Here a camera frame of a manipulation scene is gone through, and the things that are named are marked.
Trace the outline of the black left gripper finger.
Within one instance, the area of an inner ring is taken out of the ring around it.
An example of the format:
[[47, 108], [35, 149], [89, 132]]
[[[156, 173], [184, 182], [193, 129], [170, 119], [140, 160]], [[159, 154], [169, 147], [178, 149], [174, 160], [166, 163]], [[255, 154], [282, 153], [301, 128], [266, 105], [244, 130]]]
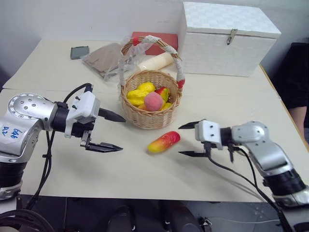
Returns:
[[121, 115], [103, 108], [99, 109], [98, 116], [113, 122], [126, 122], [126, 120]]
[[100, 144], [89, 143], [88, 145], [85, 146], [85, 149], [101, 153], [117, 152], [123, 150], [123, 148], [109, 143], [100, 143]]

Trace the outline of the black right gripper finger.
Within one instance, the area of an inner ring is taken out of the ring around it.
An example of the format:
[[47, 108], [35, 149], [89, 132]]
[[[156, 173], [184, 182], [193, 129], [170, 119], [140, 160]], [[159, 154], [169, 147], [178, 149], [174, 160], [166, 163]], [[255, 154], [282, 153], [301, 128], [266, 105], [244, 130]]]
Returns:
[[198, 153], [195, 151], [179, 151], [179, 153], [190, 157], [207, 157], [206, 153]]
[[186, 124], [181, 125], [180, 127], [178, 127], [178, 129], [179, 129], [179, 130], [194, 129], [194, 128], [195, 128], [195, 125], [198, 124], [199, 122], [203, 121], [203, 120], [204, 120], [204, 119], [199, 120], [199, 121], [194, 121], [194, 122], [186, 123]]

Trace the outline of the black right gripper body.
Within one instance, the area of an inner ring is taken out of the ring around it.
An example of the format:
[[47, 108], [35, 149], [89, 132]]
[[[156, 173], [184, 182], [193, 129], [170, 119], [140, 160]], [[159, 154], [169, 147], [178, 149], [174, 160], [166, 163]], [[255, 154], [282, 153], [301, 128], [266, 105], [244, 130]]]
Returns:
[[205, 150], [205, 157], [209, 158], [211, 156], [212, 143], [204, 142], [203, 145]]

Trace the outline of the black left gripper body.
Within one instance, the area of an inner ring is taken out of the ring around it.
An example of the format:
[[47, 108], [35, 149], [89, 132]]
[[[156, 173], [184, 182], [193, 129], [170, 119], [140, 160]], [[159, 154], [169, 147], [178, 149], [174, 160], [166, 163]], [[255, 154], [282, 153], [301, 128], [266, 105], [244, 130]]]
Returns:
[[91, 121], [85, 124], [75, 122], [72, 127], [71, 135], [76, 138], [81, 138], [80, 146], [89, 148], [91, 141], [91, 131], [94, 129], [95, 122]]

